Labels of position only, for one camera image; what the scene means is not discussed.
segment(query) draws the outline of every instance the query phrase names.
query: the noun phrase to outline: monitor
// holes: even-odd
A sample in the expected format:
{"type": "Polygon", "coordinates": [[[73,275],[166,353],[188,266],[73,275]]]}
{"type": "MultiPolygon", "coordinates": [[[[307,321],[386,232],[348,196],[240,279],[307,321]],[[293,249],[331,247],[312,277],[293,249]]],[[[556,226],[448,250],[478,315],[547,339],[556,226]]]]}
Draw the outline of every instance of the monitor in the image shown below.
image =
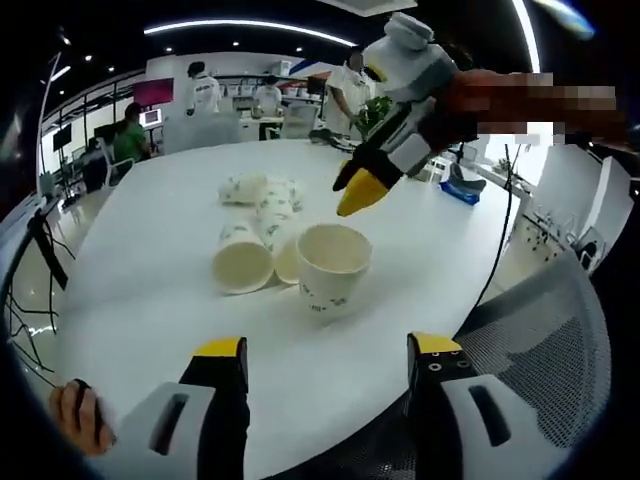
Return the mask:
{"type": "Polygon", "coordinates": [[[71,159],[73,161],[78,160],[87,149],[85,147],[76,148],[73,152],[71,152],[71,159]]]}
{"type": "Polygon", "coordinates": [[[133,101],[151,107],[173,101],[173,78],[139,82],[133,86],[133,101]]]}
{"type": "Polygon", "coordinates": [[[140,125],[143,128],[153,127],[162,123],[162,110],[159,108],[150,110],[148,112],[142,112],[140,114],[140,125]]]}
{"type": "Polygon", "coordinates": [[[110,145],[111,143],[113,143],[113,139],[116,136],[117,129],[117,123],[102,125],[101,127],[94,129],[93,136],[95,138],[103,138],[104,141],[110,145]]]}
{"type": "Polygon", "coordinates": [[[69,143],[71,143],[71,124],[53,135],[53,151],[56,152],[69,143]]]}

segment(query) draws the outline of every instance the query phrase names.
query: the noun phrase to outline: hand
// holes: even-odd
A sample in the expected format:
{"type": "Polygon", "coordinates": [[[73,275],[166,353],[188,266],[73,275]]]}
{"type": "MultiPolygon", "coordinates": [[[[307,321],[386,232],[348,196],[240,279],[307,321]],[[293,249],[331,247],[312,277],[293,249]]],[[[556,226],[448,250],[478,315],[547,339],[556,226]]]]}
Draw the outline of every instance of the hand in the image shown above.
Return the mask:
{"type": "Polygon", "coordinates": [[[469,70],[457,73],[438,100],[450,115],[475,114],[479,133],[526,133],[527,122],[556,122],[566,133],[626,140],[613,87],[554,86],[549,74],[469,70]]]}
{"type": "Polygon", "coordinates": [[[64,436],[86,455],[102,455],[113,445],[115,437],[111,429],[103,424],[96,441],[96,406],[98,399],[91,388],[84,391],[82,405],[75,412],[78,398],[78,382],[56,387],[49,396],[49,409],[53,421],[64,436]]]}

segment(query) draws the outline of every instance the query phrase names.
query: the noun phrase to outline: potted plant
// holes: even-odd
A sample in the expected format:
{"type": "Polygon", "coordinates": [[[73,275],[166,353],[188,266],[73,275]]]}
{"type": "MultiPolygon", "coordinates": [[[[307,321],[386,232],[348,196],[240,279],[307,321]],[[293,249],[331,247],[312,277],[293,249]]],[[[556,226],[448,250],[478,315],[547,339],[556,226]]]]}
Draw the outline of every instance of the potted plant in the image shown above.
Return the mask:
{"type": "Polygon", "coordinates": [[[371,129],[380,123],[391,110],[392,100],[389,97],[376,97],[369,100],[358,112],[358,129],[366,137],[371,129]]]}

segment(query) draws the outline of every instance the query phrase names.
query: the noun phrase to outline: chair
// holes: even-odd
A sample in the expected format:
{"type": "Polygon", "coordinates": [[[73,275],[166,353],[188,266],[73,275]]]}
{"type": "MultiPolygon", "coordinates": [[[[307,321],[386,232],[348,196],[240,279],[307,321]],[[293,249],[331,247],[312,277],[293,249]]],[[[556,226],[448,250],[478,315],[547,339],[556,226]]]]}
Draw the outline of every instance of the chair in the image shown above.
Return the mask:
{"type": "Polygon", "coordinates": [[[284,121],[280,132],[275,128],[268,131],[271,139],[286,138],[290,140],[309,138],[313,130],[320,107],[317,105],[289,105],[284,112],[284,121]]]}
{"type": "Polygon", "coordinates": [[[117,168],[123,165],[131,164],[131,166],[133,166],[135,160],[133,158],[126,158],[124,160],[121,160],[120,162],[116,162],[113,155],[113,145],[107,145],[107,142],[105,142],[104,138],[97,138],[97,141],[100,150],[102,150],[104,160],[107,164],[107,175],[105,177],[104,184],[108,187],[112,187],[113,185],[111,185],[111,179],[113,177],[113,172],[117,172],[117,168]]]}
{"type": "Polygon", "coordinates": [[[589,227],[571,247],[578,254],[582,267],[591,275],[605,257],[607,244],[595,227],[589,227]]]}
{"type": "Polygon", "coordinates": [[[495,375],[537,411],[539,431],[563,449],[563,460],[604,410],[611,382],[607,327],[570,250],[475,308],[455,340],[479,375],[495,375]]]}
{"type": "Polygon", "coordinates": [[[237,113],[207,113],[169,120],[164,125],[165,155],[194,148],[240,143],[237,113]]]}

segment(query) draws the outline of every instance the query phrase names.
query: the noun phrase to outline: office desk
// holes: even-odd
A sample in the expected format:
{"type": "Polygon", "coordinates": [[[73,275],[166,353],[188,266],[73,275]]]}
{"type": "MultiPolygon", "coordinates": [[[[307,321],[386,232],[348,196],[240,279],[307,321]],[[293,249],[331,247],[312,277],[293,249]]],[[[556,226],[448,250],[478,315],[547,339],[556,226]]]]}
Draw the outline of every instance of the office desk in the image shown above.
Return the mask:
{"type": "MultiPolygon", "coordinates": [[[[453,336],[491,271],[507,193],[488,184],[476,206],[436,184],[402,180],[375,207],[336,216],[331,185],[347,154],[305,140],[191,150],[136,164],[115,188],[69,272],[56,370],[82,378],[118,422],[195,348],[244,335],[251,426],[246,478],[275,474],[352,435],[407,389],[406,336],[453,336]],[[331,324],[308,316],[297,287],[236,297],[216,292],[211,260],[223,224],[252,209],[218,203],[229,175],[285,175],[307,188],[305,223],[364,233],[372,266],[331,324]]],[[[513,212],[517,210],[513,200],[513,212]]]]}
{"type": "Polygon", "coordinates": [[[260,125],[282,124],[284,117],[240,118],[240,138],[243,142],[256,142],[260,138],[260,125]]]}

